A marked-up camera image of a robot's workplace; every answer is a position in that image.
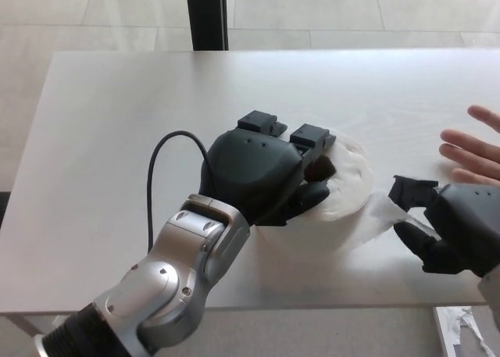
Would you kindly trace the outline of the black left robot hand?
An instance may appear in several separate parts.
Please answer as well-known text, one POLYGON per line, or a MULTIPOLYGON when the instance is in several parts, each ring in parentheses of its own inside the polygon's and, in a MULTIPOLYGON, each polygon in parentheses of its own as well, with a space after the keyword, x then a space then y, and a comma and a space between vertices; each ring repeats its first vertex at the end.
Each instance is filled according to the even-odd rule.
POLYGON ((199 194, 236 208, 249 225, 283 227, 330 195, 337 170, 327 157, 336 136, 302 124, 284 141, 287 125, 254 110, 221 134, 202 164, 199 194))

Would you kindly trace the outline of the bare person hand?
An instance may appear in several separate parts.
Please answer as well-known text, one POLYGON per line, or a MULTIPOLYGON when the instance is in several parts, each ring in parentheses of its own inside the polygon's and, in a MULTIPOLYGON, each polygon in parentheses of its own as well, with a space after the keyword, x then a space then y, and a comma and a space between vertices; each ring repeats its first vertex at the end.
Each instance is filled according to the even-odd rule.
POLYGON ((440 134, 440 154, 459 166, 451 170, 457 183, 487 184, 499 187, 499 147, 459 130, 440 134))

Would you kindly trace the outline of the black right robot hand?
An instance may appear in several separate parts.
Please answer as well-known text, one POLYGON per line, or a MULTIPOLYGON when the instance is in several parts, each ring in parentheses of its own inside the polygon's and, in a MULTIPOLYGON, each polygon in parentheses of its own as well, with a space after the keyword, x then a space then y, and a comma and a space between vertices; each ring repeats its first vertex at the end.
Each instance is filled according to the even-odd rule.
POLYGON ((394 225, 402 243, 426 273, 469 270, 482 278, 499 265, 499 188, 448 184, 396 176, 389 198, 407 212, 422 208, 438 237, 409 222, 394 225))

